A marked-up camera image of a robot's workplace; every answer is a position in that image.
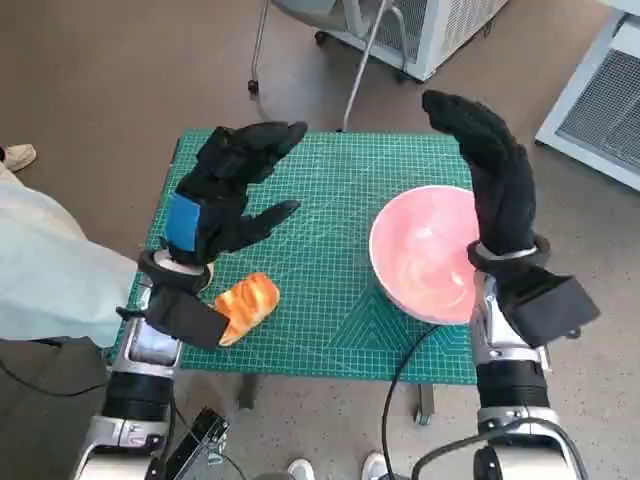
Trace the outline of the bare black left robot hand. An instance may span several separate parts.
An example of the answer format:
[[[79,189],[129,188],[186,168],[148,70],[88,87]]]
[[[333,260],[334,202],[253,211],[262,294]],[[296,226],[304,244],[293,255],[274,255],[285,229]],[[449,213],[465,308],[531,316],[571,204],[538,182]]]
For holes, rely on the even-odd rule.
[[[276,164],[304,138],[304,122],[261,122],[233,129],[219,126],[196,155],[196,165],[172,194],[166,243],[180,264],[203,266],[268,238],[300,207],[277,203],[247,215],[248,188],[274,173]]]

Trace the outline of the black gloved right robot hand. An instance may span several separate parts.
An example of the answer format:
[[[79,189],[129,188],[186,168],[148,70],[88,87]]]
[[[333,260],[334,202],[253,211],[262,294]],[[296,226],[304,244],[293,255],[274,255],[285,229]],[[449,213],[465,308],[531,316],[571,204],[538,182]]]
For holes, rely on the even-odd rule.
[[[480,242],[497,256],[533,249],[533,173],[506,122],[480,102],[436,90],[423,93],[422,107],[433,129],[455,138],[469,166]]]

